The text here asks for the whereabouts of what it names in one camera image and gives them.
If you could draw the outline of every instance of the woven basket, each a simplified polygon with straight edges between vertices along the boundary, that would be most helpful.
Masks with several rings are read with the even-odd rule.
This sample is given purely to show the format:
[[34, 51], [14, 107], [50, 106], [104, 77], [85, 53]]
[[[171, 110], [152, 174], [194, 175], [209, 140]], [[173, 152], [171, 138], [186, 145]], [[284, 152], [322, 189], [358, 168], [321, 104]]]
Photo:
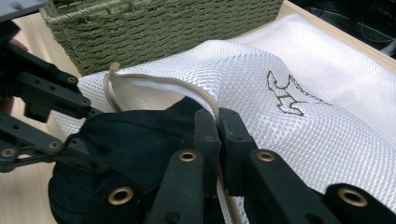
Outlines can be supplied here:
[[84, 76], [131, 66], [272, 21], [283, 0], [48, 0], [54, 38]]

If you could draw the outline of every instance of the embroidered logo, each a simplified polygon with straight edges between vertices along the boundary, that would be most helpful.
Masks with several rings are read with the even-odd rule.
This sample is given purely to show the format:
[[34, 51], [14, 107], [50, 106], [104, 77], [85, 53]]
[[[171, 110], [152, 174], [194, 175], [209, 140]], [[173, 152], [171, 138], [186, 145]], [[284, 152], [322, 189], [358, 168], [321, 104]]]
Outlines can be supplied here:
[[[267, 85], [270, 91], [273, 91], [276, 95], [279, 103], [277, 107], [285, 114], [303, 116], [303, 111], [299, 108], [299, 104], [325, 104], [329, 105], [318, 97], [309, 94], [304, 91], [300, 84], [294, 79], [292, 75], [289, 75], [288, 84], [284, 87], [278, 85], [277, 80], [272, 71], [267, 74]], [[298, 91], [303, 94], [302, 97], [292, 96], [291, 92]]]

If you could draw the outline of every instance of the black cloth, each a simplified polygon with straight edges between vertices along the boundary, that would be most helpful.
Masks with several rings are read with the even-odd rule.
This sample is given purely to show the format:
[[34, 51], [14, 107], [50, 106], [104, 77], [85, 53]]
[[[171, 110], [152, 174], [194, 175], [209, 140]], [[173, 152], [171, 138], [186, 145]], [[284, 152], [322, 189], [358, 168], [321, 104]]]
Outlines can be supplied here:
[[[144, 193], [155, 191], [170, 157], [181, 149], [183, 136], [193, 135], [194, 114], [201, 108], [186, 97], [164, 111], [136, 110], [88, 119], [76, 136], [87, 144], [96, 159], [114, 171], [96, 174], [57, 162], [49, 182], [49, 203], [58, 223], [83, 222], [87, 213], [92, 212], [93, 204], [120, 184], [132, 183]], [[121, 210], [93, 212], [117, 214], [110, 219], [111, 223], [131, 223], [123, 220], [130, 217]]]

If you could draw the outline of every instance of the table surface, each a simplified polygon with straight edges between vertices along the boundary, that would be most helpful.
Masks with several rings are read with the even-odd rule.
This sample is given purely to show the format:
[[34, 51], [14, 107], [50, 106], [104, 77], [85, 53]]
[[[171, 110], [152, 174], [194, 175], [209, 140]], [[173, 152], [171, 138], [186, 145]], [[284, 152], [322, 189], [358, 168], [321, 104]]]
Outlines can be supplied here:
[[[284, 2], [277, 18], [279, 19], [292, 13], [300, 14], [325, 33], [369, 55], [389, 71], [396, 74], [395, 60], [360, 42], [353, 36], [338, 30], [329, 23], [318, 19], [316, 16], [307, 13], [291, 2]], [[21, 32], [16, 38], [31, 53], [47, 62], [56, 64], [59, 69], [67, 73], [79, 77], [76, 67], [65, 55], [62, 47], [55, 42], [49, 28], [47, 28], [40, 15], [30, 15], [16, 19], [15, 22], [21, 27]], [[22, 111], [23, 103], [17, 99], [12, 116], [64, 140], [63, 134], [59, 131], [53, 119], [50, 119], [47, 124], [39, 123], [25, 118], [22, 115]], [[0, 223], [56, 223], [50, 213], [47, 193], [52, 167], [53, 163], [42, 163], [17, 168], [8, 174], [0, 174]]]

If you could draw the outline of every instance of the wicker basket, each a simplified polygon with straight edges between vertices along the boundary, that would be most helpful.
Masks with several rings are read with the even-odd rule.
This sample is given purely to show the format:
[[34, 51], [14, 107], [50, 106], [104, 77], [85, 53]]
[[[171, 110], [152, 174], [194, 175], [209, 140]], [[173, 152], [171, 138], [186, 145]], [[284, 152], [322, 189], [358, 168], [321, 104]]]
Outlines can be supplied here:
[[145, 63], [272, 21], [283, 0], [48, 0], [41, 14], [84, 76]]

